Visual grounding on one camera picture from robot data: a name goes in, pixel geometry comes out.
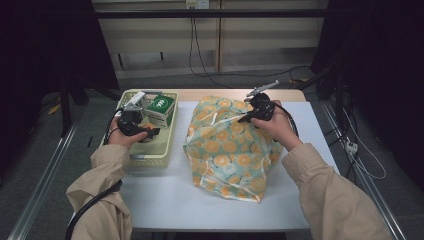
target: power outlet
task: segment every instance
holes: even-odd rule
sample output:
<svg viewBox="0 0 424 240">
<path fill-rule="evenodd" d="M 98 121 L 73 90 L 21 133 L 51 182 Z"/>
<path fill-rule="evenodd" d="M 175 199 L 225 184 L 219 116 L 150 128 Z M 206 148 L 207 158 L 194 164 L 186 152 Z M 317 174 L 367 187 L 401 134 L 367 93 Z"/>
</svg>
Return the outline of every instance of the power outlet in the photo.
<svg viewBox="0 0 424 240">
<path fill-rule="evenodd" d="M 197 0 L 197 9 L 209 9 L 209 0 Z"/>
<path fill-rule="evenodd" d="M 355 154 L 358 151 L 358 144 L 347 141 L 346 150 L 352 154 Z"/>
<path fill-rule="evenodd" d="M 187 9 L 197 9 L 197 0 L 186 0 Z"/>
</svg>

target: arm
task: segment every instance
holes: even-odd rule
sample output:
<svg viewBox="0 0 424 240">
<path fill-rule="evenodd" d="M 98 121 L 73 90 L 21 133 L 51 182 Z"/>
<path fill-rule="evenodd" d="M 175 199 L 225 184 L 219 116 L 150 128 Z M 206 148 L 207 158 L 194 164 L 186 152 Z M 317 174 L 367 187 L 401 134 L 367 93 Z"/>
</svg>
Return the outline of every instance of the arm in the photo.
<svg viewBox="0 0 424 240">
<path fill-rule="evenodd" d="M 114 119 L 112 122 L 112 129 L 117 127 L 116 121 Z M 91 156 L 92 169 L 72 183 L 66 192 L 74 211 L 124 177 L 124 168 L 130 158 L 128 149 L 146 136 L 146 133 L 140 133 L 126 137 L 119 129 L 111 134 L 109 145 L 100 147 Z M 72 239 L 130 239 L 131 231 L 130 212 L 119 192 L 116 192 L 82 215 L 74 228 Z"/>
<path fill-rule="evenodd" d="M 283 111 L 276 108 L 269 122 L 252 119 L 252 123 L 289 151 L 283 165 L 299 188 L 314 239 L 391 239 L 371 199 L 335 173 L 311 144 L 302 143 Z"/>
</svg>

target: cabinet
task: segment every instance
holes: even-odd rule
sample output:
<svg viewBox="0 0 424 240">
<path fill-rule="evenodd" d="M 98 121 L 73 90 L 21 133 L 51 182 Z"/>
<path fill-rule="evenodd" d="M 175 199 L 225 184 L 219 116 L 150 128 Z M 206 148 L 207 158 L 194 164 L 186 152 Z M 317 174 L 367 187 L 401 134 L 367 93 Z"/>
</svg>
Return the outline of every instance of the cabinet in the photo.
<svg viewBox="0 0 424 240">
<path fill-rule="evenodd" d="M 328 0 L 210 0 L 211 9 L 320 9 Z M 186 9 L 181 0 L 93 0 L 99 10 Z M 110 54 L 189 51 L 189 18 L 99 19 Z M 199 18 L 196 26 L 202 50 L 213 50 L 219 71 L 231 49 L 317 47 L 320 18 Z"/>
</svg>

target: packaged item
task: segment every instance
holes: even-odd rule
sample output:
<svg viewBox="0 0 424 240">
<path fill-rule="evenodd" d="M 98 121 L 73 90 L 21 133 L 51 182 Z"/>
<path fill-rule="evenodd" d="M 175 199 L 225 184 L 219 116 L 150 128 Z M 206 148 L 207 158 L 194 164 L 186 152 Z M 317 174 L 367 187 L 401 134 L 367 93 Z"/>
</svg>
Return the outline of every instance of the packaged item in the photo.
<svg viewBox="0 0 424 240">
<path fill-rule="evenodd" d="M 161 127 L 169 127 L 172 122 L 175 99 L 165 96 L 156 96 L 147 107 L 146 114 L 152 124 Z"/>
<path fill-rule="evenodd" d="M 238 123 L 248 103 L 207 96 L 193 111 L 184 143 L 195 186 L 224 198 L 260 202 L 266 171 L 282 146 L 251 123 Z"/>
</svg>

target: white table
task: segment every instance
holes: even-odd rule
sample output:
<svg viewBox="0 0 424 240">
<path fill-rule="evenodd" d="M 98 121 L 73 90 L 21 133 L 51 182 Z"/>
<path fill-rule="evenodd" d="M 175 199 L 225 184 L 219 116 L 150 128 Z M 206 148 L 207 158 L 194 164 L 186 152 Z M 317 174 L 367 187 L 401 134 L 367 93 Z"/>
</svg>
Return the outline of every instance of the white table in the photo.
<svg viewBox="0 0 424 240">
<path fill-rule="evenodd" d="M 141 231 L 290 231 L 308 229 L 299 191 L 281 163 L 267 172 L 260 203 L 224 199 L 193 185 L 183 151 L 192 111 L 197 102 L 179 102 L 174 143 L 168 168 L 146 168 L 123 179 L 121 194 Z M 286 102 L 303 142 L 312 143 L 325 161 L 337 166 L 308 102 Z"/>
</svg>

